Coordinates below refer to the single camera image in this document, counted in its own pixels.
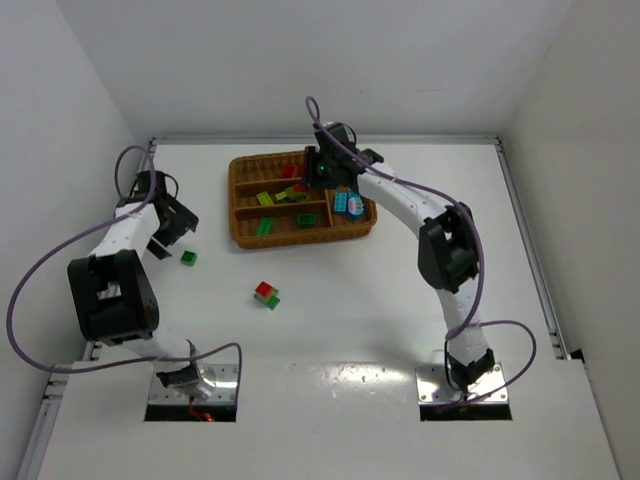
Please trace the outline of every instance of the white robotic arm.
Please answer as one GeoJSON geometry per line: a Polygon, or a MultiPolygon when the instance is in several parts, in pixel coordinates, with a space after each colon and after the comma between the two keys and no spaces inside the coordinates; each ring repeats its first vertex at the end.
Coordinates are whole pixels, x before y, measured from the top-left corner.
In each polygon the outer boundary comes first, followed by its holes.
{"type": "Polygon", "coordinates": [[[153,202],[137,213],[148,194],[150,172],[138,174],[137,190],[120,201],[115,216],[129,215],[114,224],[100,244],[68,268],[80,330],[89,341],[124,347],[141,357],[155,357],[154,371],[165,387],[189,397],[206,399],[215,382],[199,362],[162,361],[188,358],[197,352],[160,322],[158,303],[142,268],[149,250],[159,259],[171,254],[166,247],[187,230],[195,231],[198,217],[167,194],[165,176],[155,172],[153,202]]]}
{"type": "MultiPolygon", "coordinates": [[[[392,177],[395,172],[386,164],[376,165],[380,170],[392,177]]],[[[437,218],[446,213],[446,209],[433,197],[418,192],[410,187],[399,185],[393,181],[365,172],[358,176],[360,194],[380,204],[393,216],[404,223],[420,239],[420,229],[426,218],[437,218]]],[[[444,289],[436,289],[442,305],[447,330],[459,327],[467,318],[477,290],[477,280],[469,279],[458,287],[456,293],[444,289]]],[[[476,314],[471,325],[449,344],[449,354],[463,365],[469,365],[482,359],[489,350],[489,345],[482,329],[474,324],[480,319],[476,314]]]]}
{"type": "MultiPolygon", "coordinates": [[[[323,127],[348,151],[366,159],[370,165],[375,163],[377,171],[396,178],[379,154],[373,150],[357,150],[345,125],[329,123],[323,127]]],[[[305,150],[304,186],[349,187],[404,223],[418,239],[418,269],[438,294],[447,329],[452,331],[463,325],[476,296],[478,258],[468,225],[459,212],[423,192],[365,170],[351,155],[336,148],[317,126],[315,136],[320,148],[305,150]]],[[[451,378],[463,391],[495,364],[493,351],[477,325],[479,321],[476,314],[449,342],[451,378]]]]}

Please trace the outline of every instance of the blue toy block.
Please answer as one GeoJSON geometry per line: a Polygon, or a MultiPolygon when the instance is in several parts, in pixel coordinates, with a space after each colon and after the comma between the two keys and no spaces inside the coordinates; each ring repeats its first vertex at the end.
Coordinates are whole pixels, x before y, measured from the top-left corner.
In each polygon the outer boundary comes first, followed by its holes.
{"type": "Polygon", "coordinates": [[[346,213],[347,211],[347,194],[336,192],[336,198],[333,202],[333,211],[336,213],[346,213]]]}

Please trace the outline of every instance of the green lego brick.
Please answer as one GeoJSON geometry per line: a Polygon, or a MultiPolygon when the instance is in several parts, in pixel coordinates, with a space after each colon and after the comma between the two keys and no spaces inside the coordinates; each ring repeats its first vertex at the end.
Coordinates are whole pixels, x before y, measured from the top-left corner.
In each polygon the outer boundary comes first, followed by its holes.
{"type": "Polygon", "coordinates": [[[287,197],[289,197],[289,200],[297,200],[300,196],[300,192],[296,192],[295,187],[287,187],[284,189],[284,192],[287,194],[287,197]]]}
{"type": "Polygon", "coordinates": [[[259,193],[256,195],[256,198],[258,199],[258,202],[260,202],[260,205],[264,207],[273,205],[273,200],[271,200],[271,197],[267,192],[259,193]]]}
{"type": "Polygon", "coordinates": [[[269,235],[271,231],[271,227],[273,226],[273,218],[271,217],[262,217],[260,219],[260,225],[258,226],[258,232],[256,236],[264,237],[265,235],[269,235]]]}
{"type": "Polygon", "coordinates": [[[180,261],[185,265],[193,267],[193,264],[196,263],[196,258],[198,258],[198,255],[195,252],[185,250],[180,261]]]}
{"type": "Polygon", "coordinates": [[[298,214],[298,226],[300,227],[312,227],[316,224],[316,216],[312,213],[299,213],[298,214]]]}
{"type": "Polygon", "coordinates": [[[276,193],[276,200],[278,203],[284,203],[289,200],[289,196],[287,195],[287,192],[276,193]]]}
{"type": "Polygon", "coordinates": [[[263,297],[261,297],[260,295],[258,295],[257,293],[253,294],[253,298],[258,300],[260,303],[263,303],[264,305],[269,307],[271,310],[276,308],[278,306],[278,304],[280,303],[280,299],[277,297],[277,295],[269,295],[269,300],[268,301],[265,301],[265,299],[263,297]]]}
{"type": "Polygon", "coordinates": [[[279,303],[280,299],[278,297],[273,297],[271,300],[269,300],[269,303],[267,303],[267,307],[273,310],[278,306],[279,303]]]}

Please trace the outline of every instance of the woven tray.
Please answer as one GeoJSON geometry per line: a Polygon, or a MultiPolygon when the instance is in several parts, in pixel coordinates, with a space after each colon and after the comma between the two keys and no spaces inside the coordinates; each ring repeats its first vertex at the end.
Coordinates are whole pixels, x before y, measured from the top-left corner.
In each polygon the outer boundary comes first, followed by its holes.
{"type": "Polygon", "coordinates": [[[270,248],[305,243],[346,240],[367,235],[378,220],[376,204],[364,200],[364,215],[352,222],[344,214],[334,214],[333,200],[336,190],[312,190],[310,200],[301,203],[278,204],[275,194],[299,184],[301,178],[281,178],[285,164],[298,166],[304,162],[304,151],[254,155],[236,158],[229,164],[229,229],[242,248],[270,248]],[[262,206],[256,195],[268,192],[273,206],[262,206]],[[313,213],[316,225],[299,227],[299,213],[313,213]],[[273,218],[269,235],[256,233],[262,217],[273,218]]]}

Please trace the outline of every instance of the lego brick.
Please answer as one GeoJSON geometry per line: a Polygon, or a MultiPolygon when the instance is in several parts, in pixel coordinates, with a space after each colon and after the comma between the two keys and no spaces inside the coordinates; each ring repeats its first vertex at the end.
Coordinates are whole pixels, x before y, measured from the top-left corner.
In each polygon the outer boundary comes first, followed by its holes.
{"type": "Polygon", "coordinates": [[[347,211],[347,194],[336,192],[336,197],[333,201],[333,211],[336,213],[346,213],[347,211]]]}
{"type": "Polygon", "coordinates": [[[277,297],[278,293],[280,293],[278,289],[274,288],[267,295],[263,296],[263,295],[260,295],[259,293],[254,293],[253,296],[266,305],[267,303],[269,303],[269,300],[271,300],[273,297],[277,297]]]}
{"type": "Polygon", "coordinates": [[[256,287],[256,293],[262,297],[267,297],[273,290],[274,288],[267,282],[260,282],[260,285],[256,287]]]}
{"type": "Polygon", "coordinates": [[[193,264],[196,263],[196,258],[198,258],[196,252],[185,250],[182,254],[182,258],[180,258],[180,261],[185,265],[188,265],[189,267],[193,267],[193,264]]]}
{"type": "Polygon", "coordinates": [[[260,219],[260,225],[258,226],[258,232],[256,236],[263,237],[265,235],[269,235],[271,231],[271,227],[273,226],[273,218],[271,217],[262,217],[260,219]]]}
{"type": "Polygon", "coordinates": [[[280,299],[278,297],[273,297],[271,300],[269,300],[269,303],[267,303],[267,307],[269,307],[271,310],[274,310],[279,303],[280,299]]]}
{"type": "Polygon", "coordinates": [[[300,195],[298,192],[296,192],[295,187],[287,187],[284,189],[284,191],[290,200],[295,200],[296,198],[298,198],[298,195],[300,195]]]}
{"type": "Polygon", "coordinates": [[[298,226],[300,227],[312,227],[316,224],[316,216],[312,213],[299,213],[298,214],[298,226]]]}
{"type": "Polygon", "coordinates": [[[258,199],[258,202],[260,202],[260,205],[262,206],[266,207],[269,205],[273,205],[273,200],[271,200],[271,197],[267,192],[259,193],[258,195],[256,195],[256,198],[258,199]]]}
{"type": "Polygon", "coordinates": [[[293,178],[298,172],[298,167],[292,163],[287,163],[282,169],[282,178],[293,178]]]}

